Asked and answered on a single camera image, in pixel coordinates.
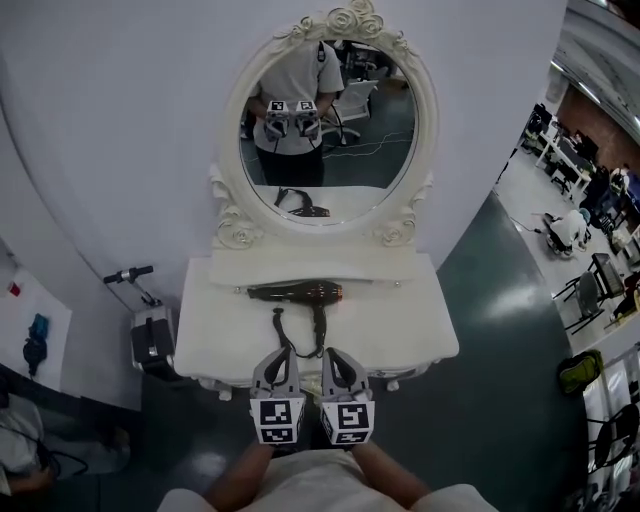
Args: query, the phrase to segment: ornate white mirror frame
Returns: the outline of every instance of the ornate white mirror frame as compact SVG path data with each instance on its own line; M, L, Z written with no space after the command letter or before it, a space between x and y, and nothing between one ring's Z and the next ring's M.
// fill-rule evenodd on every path
M362 216L329 225L293 222L266 205L254 191L243 168L239 126L250 92L278 59L305 41L349 39L376 47L390 56L409 81L415 98L417 122L410 156L378 206ZM347 7L306 17L276 34L241 73L229 100L223 124L219 164L211 169L214 197L222 205L214 248L248 249L261 245L265 233L294 245L332 245L350 240L377 240L383 246L401 246L413 240L414 204L431 185L429 168L438 131L438 107L433 83L418 54L403 33L388 30L370 0L351 0Z

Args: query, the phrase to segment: vanity tabletop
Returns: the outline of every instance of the vanity tabletop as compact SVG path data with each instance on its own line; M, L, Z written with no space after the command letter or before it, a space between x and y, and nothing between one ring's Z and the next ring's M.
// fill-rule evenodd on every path
M344 350L371 374L403 371L453 357L458 340L427 254L416 279L356 281L336 279L343 299L326 308L325 346ZM184 286L175 369L193 378L246 385L255 366L279 348L273 327L277 303L250 299L246 289L214 285L211 258L189 262ZM311 309L285 303L282 324L298 352L314 349ZM298 359L301 375L318 373L320 359Z

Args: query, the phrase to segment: table leg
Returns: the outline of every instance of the table leg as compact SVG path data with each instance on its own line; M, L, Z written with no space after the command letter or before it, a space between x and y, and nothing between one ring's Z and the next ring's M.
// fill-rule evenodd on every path
M582 197L582 194L584 194L584 191L587 190L587 187L589 186L589 181L584 180L584 185L582 185L582 188L580 189L580 196Z
M542 152L542 154L540 155L540 158L538 158L538 160L536 161L536 167L540 167L540 162L542 161L542 159L544 158L544 156L547 154L547 152L549 151L549 146L551 144L549 142L547 142L547 145L544 148L544 151Z
M582 192L584 190L584 188L587 185L587 182L585 181L585 187L582 187L582 189L580 189L580 183L582 182L582 176L579 176L578 179L576 180L576 182L573 184L573 186L571 187L571 190L569 191L569 200L575 205L576 201L580 201L580 198L582 197Z

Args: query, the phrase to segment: gray t-shirt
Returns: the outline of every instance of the gray t-shirt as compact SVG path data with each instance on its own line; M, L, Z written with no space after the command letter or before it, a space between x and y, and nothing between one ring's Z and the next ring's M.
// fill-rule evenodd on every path
M260 96L265 105L270 101L285 101L289 112L295 112L299 101L315 101L319 92L342 91L344 85L340 74L340 61L331 46L322 43L324 60L318 58L320 43L302 43L298 48L273 64L251 91L251 96ZM258 119L253 130L253 139L260 149L273 151L275 142L269 142L264 133L264 121ZM300 137L291 123L287 136L278 141L278 154L302 155L313 151L322 142L322 131L312 143Z
M303 510L304 512L401 512L400 505L369 487L351 454L342 450L296 453L275 459L264 484L244 512ZM497 512L470 485L435 491L412 508L414 512ZM170 491L158 512L215 512L198 494L186 489Z

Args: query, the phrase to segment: ceiling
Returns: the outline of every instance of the ceiling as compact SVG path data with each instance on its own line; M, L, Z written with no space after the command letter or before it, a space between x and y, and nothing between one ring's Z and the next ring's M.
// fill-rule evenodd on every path
M554 61L640 144L640 30L620 10L607 0L570 0Z

